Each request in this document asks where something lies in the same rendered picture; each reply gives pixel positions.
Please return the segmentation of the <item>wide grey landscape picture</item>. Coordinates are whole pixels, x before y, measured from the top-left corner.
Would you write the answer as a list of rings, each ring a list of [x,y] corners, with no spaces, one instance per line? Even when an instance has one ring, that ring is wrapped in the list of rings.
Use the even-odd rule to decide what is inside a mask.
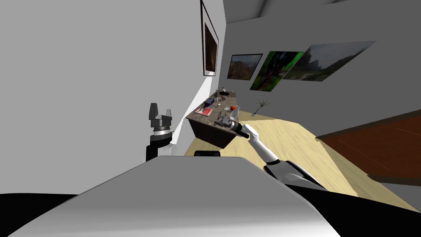
[[[322,82],[374,43],[375,41],[314,44],[282,79]]]

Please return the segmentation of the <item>small plant in vase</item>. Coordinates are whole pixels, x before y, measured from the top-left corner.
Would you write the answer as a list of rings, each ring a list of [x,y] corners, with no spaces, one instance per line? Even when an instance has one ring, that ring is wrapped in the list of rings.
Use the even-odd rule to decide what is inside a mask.
[[[270,102],[268,100],[262,100],[256,103],[257,105],[259,105],[259,107],[256,109],[256,111],[254,113],[251,114],[251,117],[254,117],[257,115],[258,111],[263,108],[263,107],[267,107],[270,105]]]

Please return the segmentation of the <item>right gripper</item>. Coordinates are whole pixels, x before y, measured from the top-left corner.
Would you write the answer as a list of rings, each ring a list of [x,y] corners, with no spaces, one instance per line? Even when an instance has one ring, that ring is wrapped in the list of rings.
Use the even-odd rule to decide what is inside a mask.
[[[227,113],[224,114],[224,118],[222,118],[222,112],[218,114],[218,120],[215,121],[216,125],[228,128],[230,130],[233,129],[234,122],[227,117]]]

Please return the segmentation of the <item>brown wooden cabinet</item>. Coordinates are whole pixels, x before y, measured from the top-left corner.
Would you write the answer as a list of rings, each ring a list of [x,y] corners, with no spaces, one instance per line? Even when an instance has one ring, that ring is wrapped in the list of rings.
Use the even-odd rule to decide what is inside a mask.
[[[317,139],[374,181],[421,186],[421,109]]]

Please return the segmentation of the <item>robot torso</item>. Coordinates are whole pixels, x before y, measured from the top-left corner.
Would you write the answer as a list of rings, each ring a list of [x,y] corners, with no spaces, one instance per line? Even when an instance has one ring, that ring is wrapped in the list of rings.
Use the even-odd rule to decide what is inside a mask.
[[[340,237],[304,198],[241,157],[159,156],[9,237]]]

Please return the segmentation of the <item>dark table with marbled top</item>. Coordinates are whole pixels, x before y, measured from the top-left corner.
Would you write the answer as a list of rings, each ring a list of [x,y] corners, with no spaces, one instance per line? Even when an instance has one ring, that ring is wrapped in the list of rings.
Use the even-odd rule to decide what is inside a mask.
[[[237,136],[234,131],[221,126],[221,120],[218,118],[218,115],[229,117],[231,111],[226,111],[225,108],[237,105],[236,92],[227,91],[227,93],[225,100],[218,94],[214,103],[206,108],[211,109],[208,115],[199,114],[196,111],[203,110],[205,102],[214,98],[214,93],[206,99],[199,100],[200,104],[186,116],[196,138],[221,149],[224,149]]]

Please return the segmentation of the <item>black framed dark picture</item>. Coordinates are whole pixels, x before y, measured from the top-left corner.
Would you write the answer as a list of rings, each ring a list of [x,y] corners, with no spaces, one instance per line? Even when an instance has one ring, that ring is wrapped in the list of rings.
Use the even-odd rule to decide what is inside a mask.
[[[200,14],[203,74],[205,77],[215,77],[219,38],[203,0],[200,0]]]

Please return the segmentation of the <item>brown landscape picture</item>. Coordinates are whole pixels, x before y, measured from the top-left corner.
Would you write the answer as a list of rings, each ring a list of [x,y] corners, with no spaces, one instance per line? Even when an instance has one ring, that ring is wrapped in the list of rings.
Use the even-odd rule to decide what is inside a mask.
[[[259,64],[262,55],[263,54],[261,53],[232,55],[227,78],[249,81]]]

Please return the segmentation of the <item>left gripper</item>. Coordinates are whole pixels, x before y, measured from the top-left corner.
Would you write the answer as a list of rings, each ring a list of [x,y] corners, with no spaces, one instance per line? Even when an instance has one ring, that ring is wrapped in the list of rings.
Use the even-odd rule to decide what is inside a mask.
[[[166,109],[165,115],[158,112],[157,103],[151,103],[149,109],[150,126],[154,130],[170,130],[172,122],[171,109]]]

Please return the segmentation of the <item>green picture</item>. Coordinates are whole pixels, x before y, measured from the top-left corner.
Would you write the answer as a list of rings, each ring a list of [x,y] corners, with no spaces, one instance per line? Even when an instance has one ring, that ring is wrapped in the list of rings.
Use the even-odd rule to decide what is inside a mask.
[[[250,90],[271,92],[303,54],[303,51],[270,51]]]

